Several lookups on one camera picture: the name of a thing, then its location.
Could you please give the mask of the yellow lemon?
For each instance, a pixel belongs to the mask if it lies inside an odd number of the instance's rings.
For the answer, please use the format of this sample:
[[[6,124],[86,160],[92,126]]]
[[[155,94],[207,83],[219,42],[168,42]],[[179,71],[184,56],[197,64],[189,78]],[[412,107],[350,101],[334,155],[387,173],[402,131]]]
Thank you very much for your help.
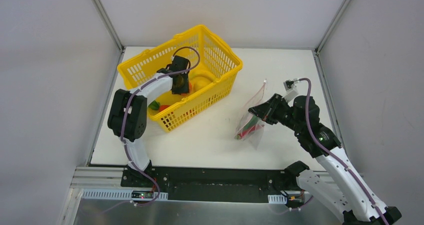
[[[191,85],[194,92],[197,92],[204,87],[208,86],[212,81],[204,76],[197,76],[191,80]]]

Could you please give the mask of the dark green cucumber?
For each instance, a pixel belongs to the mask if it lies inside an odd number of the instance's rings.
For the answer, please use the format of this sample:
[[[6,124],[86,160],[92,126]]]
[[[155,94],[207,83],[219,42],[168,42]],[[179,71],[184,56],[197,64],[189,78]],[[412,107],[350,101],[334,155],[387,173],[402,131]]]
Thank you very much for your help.
[[[247,124],[244,126],[246,129],[249,129],[249,128],[251,128],[251,127],[255,127],[256,126],[256,124],[258,123],[258,122],[260,122],[261,121],[261,119],[260,118],[258,118],[257,116],[255,116],[255,115],[253,115],[250,119],[249,119],[249,121],[247,122]]]

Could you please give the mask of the clear zip top bag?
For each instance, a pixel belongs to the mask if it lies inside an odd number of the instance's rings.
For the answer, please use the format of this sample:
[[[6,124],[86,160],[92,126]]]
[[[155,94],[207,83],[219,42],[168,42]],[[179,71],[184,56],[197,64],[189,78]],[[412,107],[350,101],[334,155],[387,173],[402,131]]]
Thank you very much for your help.
[[[237,116],[238,123],[234,133],[235,140],[249,144],[255,150],[258,149],[263,137],[265,123],[256,115],[248,112],[248,109],[263,102],[266,86],[267,80],[265,79],[260,89],[244,104]]]

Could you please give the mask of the orange tangerine with leaf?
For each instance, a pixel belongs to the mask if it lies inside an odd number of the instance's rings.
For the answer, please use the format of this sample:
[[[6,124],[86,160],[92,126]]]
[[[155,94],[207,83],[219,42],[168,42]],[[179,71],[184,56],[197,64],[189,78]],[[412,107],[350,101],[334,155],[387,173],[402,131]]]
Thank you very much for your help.
[[[153,111],[159,111],[161,107],[161,104],[159,102],[157,102],[156,100],[152,101],[149,105],[148,108],[153,110]]]

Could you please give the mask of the red chili pepper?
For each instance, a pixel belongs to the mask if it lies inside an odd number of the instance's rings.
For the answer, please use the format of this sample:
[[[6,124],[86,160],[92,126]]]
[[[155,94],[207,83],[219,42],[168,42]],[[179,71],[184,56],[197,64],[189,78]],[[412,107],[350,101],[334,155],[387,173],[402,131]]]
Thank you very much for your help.
[[[252,134],[252,133],[254,133],[257,130],[262,129],[263,127],[264,127],[264,125],[258,125],[258,124],[257,125],[254,125],[254,126],[251,126],[251,127],[247,128],[245,130],[242,130],[240,133],[237,133],[234,138],[236,140],[246,139],[249,134]]]

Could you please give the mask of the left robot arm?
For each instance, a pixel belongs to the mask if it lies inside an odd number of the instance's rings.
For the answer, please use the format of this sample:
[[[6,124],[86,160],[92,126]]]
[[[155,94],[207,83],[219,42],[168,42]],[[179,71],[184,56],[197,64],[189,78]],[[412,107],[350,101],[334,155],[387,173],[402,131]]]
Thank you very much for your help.
[[[118,89],[113,96],[107,126],[122,142],[128,166],[136,170],[133,180],[140,187],[149,186],[153,180],[153,174],[146,170],[151,159],[142,139],[149,105],[167,92],[188,94],[190,69],[191,62],[187,58],[174,55],[171,63],[159,69],[147,82],[131,90]]]

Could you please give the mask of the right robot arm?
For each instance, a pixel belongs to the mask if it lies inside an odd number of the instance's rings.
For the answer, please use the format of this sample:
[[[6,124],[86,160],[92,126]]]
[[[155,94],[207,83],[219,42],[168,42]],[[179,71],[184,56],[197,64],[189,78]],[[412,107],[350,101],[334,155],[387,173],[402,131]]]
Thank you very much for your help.
[[[320,108],[313,97],[294,98],[289,105],[279,94],[250,107],[262,121],[280,123],[294,132],[301,147],[328,172],[337,188],[326,184],[307,165],[297,161],[285,168],[284,185],[301,188],[325,205],[344,225],[393,225],[402,217],[366,185],[331,129],[320,123]]]

